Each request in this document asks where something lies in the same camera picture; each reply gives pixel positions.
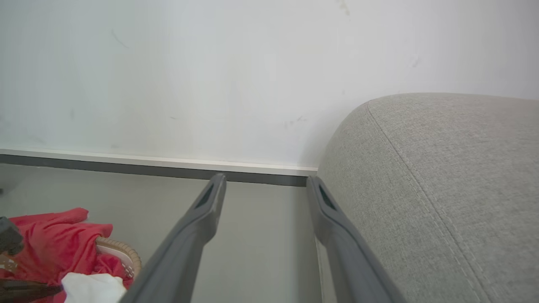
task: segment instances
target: white baseboard trim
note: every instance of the white baseboard trim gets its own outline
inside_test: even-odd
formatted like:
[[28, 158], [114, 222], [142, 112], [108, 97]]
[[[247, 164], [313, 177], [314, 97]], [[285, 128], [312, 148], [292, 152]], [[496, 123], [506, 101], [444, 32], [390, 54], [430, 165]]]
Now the white baseboard trim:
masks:
[[116, 154], [82, 153], [79, 151], [64, 151], [52, 149], [33, 148], [0, 148], [1, 155], [27, 156], [52, 158], [63, 160], [77, 160], [90, 162], [104, 162], [117, 164], [131, 164], [158, 167], [235, 171], [238, 173], [255, 173], [285, 176], [312, 176], [316, 174], [316, 167], [298, 167], [274, 164], [255, 164], [226, 161], [206, 161], [176, 158], [161, 158], [147, 156], [130, 156]]

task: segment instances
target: baseboard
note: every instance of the baseboard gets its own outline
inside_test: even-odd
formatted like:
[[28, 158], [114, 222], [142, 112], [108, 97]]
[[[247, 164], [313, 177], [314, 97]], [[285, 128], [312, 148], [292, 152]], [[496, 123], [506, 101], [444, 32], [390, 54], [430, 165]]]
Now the baseboard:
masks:
[[209, 179], [225, 173], [229, 181], [305, 186], [316, 168], [201, 161], [145, 156], [79, 153], [47, 149], [0, 149], [0, 163], [112, 173]]

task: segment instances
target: gray floor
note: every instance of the gray floor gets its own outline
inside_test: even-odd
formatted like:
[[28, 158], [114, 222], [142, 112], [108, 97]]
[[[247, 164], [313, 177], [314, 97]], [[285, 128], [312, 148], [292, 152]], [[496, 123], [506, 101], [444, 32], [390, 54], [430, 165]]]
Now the gray floor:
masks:
[[[143, 262], [206, 181], [0, 164], [0, 216], [89, 210]], [[227, 184], [219, 228], [204, 249], [192, 302], [321, 302], [305, 188]]]

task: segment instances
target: white cloth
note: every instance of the white cloth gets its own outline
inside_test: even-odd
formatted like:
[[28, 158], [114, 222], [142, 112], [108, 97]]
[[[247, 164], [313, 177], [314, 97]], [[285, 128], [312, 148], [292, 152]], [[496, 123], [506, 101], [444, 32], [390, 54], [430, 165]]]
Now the white cloth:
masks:
[[62, 279], [65, 303], [117, 303], [126, 292], [122, 279], [108, 273], [70, 272]]

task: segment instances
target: dark gray baseboard strip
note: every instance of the dark gray baseboard strip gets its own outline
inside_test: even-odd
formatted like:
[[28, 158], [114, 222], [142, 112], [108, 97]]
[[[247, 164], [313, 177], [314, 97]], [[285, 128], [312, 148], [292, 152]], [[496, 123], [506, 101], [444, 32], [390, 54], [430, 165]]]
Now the dark gray baseboard strip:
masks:
[[236, 171], [144, 166], [14, 155], [0, 155], [0, 163], [203, 180], [209, 180], [215, 174], [223, 173], [226, 175], [226, 179], [232, 182], [262, 183], [298, 187], [305, 187], [307, 182], [307, 177], [301, 176], [239, 173]]

